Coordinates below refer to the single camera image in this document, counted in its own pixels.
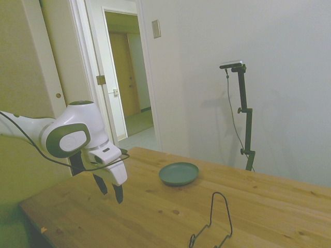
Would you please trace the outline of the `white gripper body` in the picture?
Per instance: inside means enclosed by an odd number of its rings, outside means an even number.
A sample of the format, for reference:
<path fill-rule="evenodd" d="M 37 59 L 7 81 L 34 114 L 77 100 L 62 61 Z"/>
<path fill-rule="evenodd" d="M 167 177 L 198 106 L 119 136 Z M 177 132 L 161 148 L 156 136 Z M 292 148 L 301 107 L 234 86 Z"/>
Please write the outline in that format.
<path fill-rule="evenodd" d="M 115 163 L 108 167 L 93 171 L 93 174 L 116 186 L 122 185 L 128 178 L 125 165 L 120 159 L 115 160 Z"/>

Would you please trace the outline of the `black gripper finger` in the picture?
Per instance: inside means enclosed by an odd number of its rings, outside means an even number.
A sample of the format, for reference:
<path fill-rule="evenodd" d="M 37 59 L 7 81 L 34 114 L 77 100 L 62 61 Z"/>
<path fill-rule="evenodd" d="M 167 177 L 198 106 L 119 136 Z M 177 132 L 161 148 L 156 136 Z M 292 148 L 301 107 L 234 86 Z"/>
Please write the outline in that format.
<path fill-rule="evenodd" d="M 95 180 L 97 186 L 99 187 L 100 191 L 102 192 L 102 194 L 106 195 L 108 193 L 108 188 L 107 188 L 104 180 L 95 174 L 93 174 L 93 177 L 94 177 L 94 180 Z"/>
<path fill-rule="evenodd" d="M 113 186 L 113 189 L 115 192 L 116 200 L 119 204 L 121 204 L 124 199 L 123 187 L 122 187 L 122 185 L 115 185 L 115 184 L 112 184 L 112 186 Z"/>

